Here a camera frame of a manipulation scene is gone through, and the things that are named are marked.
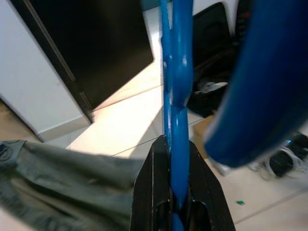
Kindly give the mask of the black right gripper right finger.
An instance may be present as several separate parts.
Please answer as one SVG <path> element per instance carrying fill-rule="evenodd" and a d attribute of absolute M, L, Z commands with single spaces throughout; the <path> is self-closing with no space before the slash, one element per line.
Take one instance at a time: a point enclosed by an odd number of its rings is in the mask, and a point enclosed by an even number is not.
<path fill-rule="evenodd" d="M 181 218 L 186 231 L 235 230 L 221 184 L 192 141 L 189 193 Z"/>

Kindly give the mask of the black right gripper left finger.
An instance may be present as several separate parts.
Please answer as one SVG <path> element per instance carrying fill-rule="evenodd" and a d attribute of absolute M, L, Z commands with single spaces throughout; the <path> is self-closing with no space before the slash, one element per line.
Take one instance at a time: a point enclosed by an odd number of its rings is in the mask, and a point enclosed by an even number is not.
<path fill-rule="evenodd" d="M 171 230 L 172 193 L 165 136 L 151 145 L 134 184 L 131 231 Z"/>

